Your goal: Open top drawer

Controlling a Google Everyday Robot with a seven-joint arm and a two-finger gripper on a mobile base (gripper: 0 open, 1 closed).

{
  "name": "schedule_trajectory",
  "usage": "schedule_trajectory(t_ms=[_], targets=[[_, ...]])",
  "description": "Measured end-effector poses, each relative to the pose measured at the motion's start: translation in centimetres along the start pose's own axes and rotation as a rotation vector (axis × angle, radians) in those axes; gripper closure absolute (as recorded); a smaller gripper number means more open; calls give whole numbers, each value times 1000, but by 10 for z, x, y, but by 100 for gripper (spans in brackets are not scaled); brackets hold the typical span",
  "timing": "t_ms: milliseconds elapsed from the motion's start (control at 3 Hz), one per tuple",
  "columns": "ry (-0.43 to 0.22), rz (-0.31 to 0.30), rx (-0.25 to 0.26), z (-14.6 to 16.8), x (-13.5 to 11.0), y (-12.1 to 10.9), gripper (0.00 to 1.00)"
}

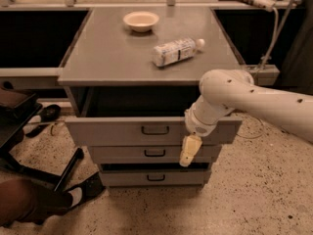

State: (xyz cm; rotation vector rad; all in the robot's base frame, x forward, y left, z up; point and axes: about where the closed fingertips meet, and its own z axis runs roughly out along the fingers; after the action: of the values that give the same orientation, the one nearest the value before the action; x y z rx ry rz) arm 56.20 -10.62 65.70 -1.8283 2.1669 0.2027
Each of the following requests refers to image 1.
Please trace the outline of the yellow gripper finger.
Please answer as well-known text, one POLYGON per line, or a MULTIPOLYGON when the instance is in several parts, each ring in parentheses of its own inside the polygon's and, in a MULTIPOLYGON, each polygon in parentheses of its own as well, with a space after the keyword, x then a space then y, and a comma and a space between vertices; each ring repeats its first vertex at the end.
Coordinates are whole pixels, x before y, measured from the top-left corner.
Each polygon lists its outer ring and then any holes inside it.
POLYGON ((179 165, 187 167, 193 161, 195 155, 199 151, 202 140, 197 135, 185 136, 182 144, 179 165))

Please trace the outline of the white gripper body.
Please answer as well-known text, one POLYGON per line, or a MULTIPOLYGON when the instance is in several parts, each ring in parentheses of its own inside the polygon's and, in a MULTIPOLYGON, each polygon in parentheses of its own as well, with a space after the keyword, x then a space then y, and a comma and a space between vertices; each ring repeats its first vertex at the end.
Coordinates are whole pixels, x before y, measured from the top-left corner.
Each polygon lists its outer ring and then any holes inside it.
POLYGON ((230 114, 234 109, 224 105, 208 103, 203 96, 185 111, 187 130, 199 137, 208 136, 217 126, 217 122, 230 114))

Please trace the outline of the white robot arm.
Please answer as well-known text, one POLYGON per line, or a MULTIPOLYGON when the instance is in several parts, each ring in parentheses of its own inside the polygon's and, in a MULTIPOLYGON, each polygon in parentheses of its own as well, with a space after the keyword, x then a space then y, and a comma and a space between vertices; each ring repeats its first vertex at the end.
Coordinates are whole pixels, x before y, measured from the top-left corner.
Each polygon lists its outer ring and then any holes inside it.
POLYGON ((199 84, 200 97, 185 111, 189 134, 184 137, 179 164, 187 167, 202 139, 234 110, 263 119, 288 133, 313 142, 313 97, 254 84, 245 70, 210 70, 199 84))

